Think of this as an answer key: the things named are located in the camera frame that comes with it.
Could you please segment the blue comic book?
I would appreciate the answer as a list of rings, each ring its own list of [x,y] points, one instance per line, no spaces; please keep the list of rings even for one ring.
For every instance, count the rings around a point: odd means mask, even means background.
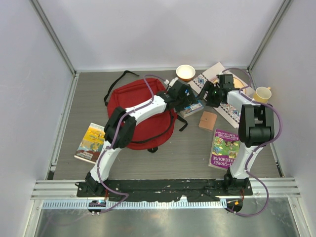
[[[198,100],[197,104],[192,104],[192,105],[185,107],[184,110],[182,110],[178,113],[178,115],[181,116],[182,118],[186,118],[190,115],[193,115],[193,114],[201,111],[202,109],[204,109],[204,105],[202,104],[202,102],[200,100]]]

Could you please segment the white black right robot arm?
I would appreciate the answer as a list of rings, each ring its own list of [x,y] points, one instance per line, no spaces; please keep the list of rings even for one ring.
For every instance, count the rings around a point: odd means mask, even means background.
[[[240,112],[239,152],[224,175],[221,188],[227,195],[238,195],[243,191],[251,195],[251,167],[259,152],[275,136],[273,108],[251,99],[242,88],[235,88],[232,74],[218,75],[217,78],[217,83],[206,81],[197,97],[206,99],[207,106],[218,108],[220,103],[226,102]]]

